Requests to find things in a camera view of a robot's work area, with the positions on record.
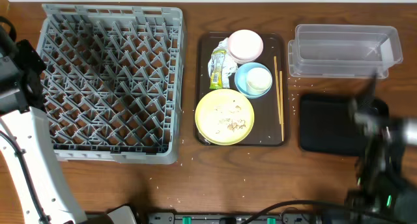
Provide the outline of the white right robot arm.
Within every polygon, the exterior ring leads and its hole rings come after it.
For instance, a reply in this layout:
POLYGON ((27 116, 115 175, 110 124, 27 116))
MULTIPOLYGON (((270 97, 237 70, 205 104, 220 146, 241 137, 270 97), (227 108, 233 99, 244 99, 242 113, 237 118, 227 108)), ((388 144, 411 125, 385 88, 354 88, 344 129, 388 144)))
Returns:
POLYGON ((407 146, 416 146, 416 118, 391 117, 375 109, 377 74, 356 95, 349 113, 369 143, 356 164, 359 190, 348 194, 351 206, 392 223, 416 223, 416 186, 401 174, 407 146))

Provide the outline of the green snack wrapper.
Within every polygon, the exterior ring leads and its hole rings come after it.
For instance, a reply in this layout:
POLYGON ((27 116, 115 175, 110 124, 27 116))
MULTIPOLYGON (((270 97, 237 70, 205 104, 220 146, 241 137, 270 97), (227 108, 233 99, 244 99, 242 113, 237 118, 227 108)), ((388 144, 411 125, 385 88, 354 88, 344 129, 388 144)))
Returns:
POLYGON ((222 89, 222 68, 227 52, 224 49, 212 53, 212 68, 210 75, 210 89, 222 89))

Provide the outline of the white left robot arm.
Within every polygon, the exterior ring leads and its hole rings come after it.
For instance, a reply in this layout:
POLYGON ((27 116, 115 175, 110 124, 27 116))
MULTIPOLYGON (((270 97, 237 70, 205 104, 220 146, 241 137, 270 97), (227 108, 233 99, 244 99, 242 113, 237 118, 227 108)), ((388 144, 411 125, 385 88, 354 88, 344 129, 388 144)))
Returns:
POLYGON ((63 176, 50 138, 42 95, 44 61, 27 40, 1 25, 1 153, 25 223, 83 223, 85 212, 63 176))

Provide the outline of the cream plastic cup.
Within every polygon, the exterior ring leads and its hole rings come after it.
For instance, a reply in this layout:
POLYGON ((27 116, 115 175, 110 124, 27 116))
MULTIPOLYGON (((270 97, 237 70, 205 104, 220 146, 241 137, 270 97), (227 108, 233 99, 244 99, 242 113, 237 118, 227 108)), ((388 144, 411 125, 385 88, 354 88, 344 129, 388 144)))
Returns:
POLYGON ((248 71, 246 76, 247 91, 251 95, 260 95, 272 85, 272 75, 267 69, 256 67, 248 71))

